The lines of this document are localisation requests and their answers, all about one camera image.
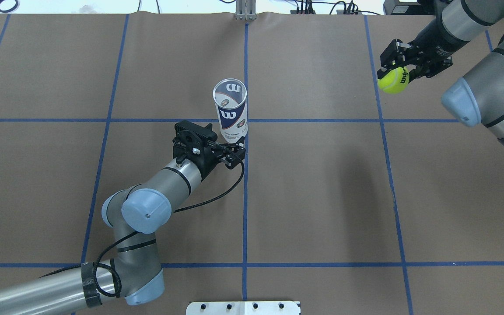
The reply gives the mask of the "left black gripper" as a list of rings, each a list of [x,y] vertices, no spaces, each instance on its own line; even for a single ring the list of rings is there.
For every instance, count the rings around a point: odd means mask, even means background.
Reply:
[[[175,166],[172,168],[187,178],[196,177],[199,172],[200,179],[204,180],[221,162],[229,170],[234,169],[244,161],[245,154],[245,139],[238,139],[235,143],[211,142],[210,146],[199,154],[173,144]]]

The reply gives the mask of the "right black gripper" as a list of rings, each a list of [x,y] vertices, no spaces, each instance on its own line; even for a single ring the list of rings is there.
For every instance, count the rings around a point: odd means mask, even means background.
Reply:
[[[388,74],[391,70],[407,64],[414,65],[409,72],[409,83],[416,79],[432,78],[452,66],[454,42],[441,38],[431,38],[422,42],[402,42],[395,38],[380,55],[380,69],[377,74]]]

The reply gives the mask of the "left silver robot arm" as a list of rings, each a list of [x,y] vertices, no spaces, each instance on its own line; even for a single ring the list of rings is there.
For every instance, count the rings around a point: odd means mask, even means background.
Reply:
[[[246,153],[244,138],[174,145],[174,159],[156,175],[105,200],[102,219],[113,229],[114,243],[93,262],[0,290],[0,315],[69,315],[117,298],[136,306],[160,297],[165,285],[155,232],[182,211],[181,204],[218,164],[232,169]]]

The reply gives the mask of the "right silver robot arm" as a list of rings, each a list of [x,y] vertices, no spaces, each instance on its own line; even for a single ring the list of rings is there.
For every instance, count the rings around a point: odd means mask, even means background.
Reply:
[[[504,0],[452,0],[417,36],[392,40],[380,54],[376,76],[382,91],[401,92],[419,78],[432,78],[453,65],[457,52],[504,22]],[[443,92],[441,104],[466,127],[481,125],[504,147],[504,38]]]

